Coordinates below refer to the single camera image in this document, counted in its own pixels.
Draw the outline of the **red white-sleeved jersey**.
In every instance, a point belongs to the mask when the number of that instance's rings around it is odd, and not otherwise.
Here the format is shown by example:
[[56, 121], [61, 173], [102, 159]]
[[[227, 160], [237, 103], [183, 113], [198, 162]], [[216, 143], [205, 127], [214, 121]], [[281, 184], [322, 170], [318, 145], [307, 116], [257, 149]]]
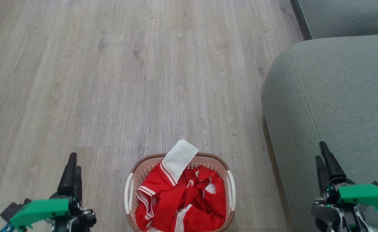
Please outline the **red white-sleeved jersey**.
[[174, 232], [187, 185], [184, 174], [197, 153], [195, 146], [179, 140], [136, 189], [136, 224], [140, 230]]

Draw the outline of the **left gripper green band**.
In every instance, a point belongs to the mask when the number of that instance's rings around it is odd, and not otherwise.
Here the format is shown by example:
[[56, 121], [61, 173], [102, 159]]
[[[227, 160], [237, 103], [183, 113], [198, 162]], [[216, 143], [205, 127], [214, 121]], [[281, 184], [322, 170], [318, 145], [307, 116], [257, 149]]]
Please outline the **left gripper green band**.
[[46, 221], [50, 232], [91, 232], [97, 223], [95, 212], [82, 207], [82, 169], [77, 154], [71, 153], [64, 168], [57, 192], [49, 199], [26, 204], [9, 223], [9, 232], [28, 232], [33, 224]]

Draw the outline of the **grey-green flat sofa section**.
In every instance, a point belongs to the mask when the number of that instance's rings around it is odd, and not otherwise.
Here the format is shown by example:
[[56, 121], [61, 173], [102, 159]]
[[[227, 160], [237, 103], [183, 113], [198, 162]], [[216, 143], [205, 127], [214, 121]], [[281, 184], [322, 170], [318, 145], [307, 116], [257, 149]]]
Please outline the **grey-green flat sofa section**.
[[290, 0], [311, 39], [378, 35], [378, 0]]

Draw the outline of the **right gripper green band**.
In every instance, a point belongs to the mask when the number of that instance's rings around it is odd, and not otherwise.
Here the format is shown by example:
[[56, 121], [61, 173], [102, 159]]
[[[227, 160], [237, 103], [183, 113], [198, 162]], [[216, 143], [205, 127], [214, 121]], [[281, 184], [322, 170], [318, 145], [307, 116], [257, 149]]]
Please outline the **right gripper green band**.
[[314, 200], [311, 214], [320, 232], [378, 232], [367, 222], [363, 211], [375, 207], [378, 213], [378, 186], [355, 184], [342, 170], [324, 141], [321, 156], [315, 157], [320, 198]]

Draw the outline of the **white brown-rimmed laundry basket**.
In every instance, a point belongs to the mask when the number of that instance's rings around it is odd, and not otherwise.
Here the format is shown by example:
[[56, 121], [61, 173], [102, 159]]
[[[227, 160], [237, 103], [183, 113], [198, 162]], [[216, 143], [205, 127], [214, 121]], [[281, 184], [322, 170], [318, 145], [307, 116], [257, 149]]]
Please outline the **white brown-rimmed laundry basket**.
[[[137, 227], [135, 211], [139, 205], [136, 189], [143, 183], [149, 172], [159, 164], [164, 157], [163, 154], [154, 154], [139, 160], [133, 167], [129, 174], [125, 188], [124, 188], [124, 207], [126, 212], [126, 218], [133, 229], [133, 232], [143, 232]], [[236, 208], [236, 184], [234, 176], [229, 169], [227, 163], [217, 155], [199, 152], [193, 160], [189, 163], [189, 168], [198, 167], [202, 165], [208, 169], [214, 170], [218, 173], [220, 178], [224, 181], [225, 185], [225, 197], [226, 197], [226, 219], [219, 229], [210, 232], [224, 232], [231, 225], [235, 217]]]

